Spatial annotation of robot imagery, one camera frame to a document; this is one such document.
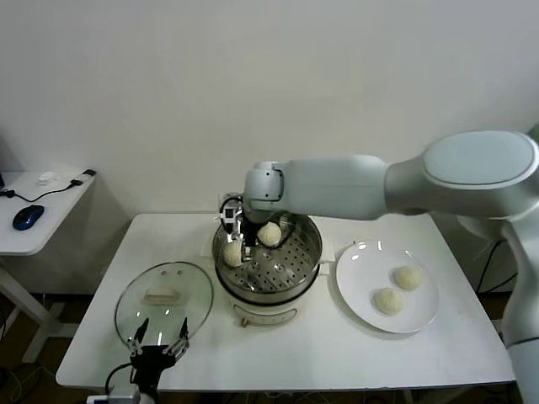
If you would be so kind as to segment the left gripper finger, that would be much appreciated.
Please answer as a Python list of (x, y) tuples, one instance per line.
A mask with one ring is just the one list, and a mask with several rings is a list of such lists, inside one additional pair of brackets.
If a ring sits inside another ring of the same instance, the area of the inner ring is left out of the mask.
[(186, 317), (182, 323), (179, 331), (179, 335), (176, 340), (171, 343), (166, 352), (167, 353), (184, 353), (189, 348), (189, 327), (188, 318)]
[(127, 339), (127, 346), (131, 353), (142, 352), (142, 342), (145, 337), (149, 324), (149, 318), (147, 317), (143, 323), (136, 329), (134, 335)]

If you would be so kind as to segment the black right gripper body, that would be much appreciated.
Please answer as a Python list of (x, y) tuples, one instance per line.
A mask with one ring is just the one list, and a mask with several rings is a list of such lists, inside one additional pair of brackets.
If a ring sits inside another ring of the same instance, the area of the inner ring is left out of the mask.
[(241, 228), (243, 231), (243, 243), (245, 247), (255, 247), (257, 241), (258, 225), (252, 222), (246, 210), (243, 210), (242, 213), (242, 224)]

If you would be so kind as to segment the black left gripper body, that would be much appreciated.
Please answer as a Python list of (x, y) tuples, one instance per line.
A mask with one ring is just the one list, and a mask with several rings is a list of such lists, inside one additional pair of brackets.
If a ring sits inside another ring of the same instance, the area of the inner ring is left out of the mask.
[(175, 366), (176, 358), (168, 353), (168, 345), (142, 346), (130, 353), (133, 380), (160, 380), (164, 370)]

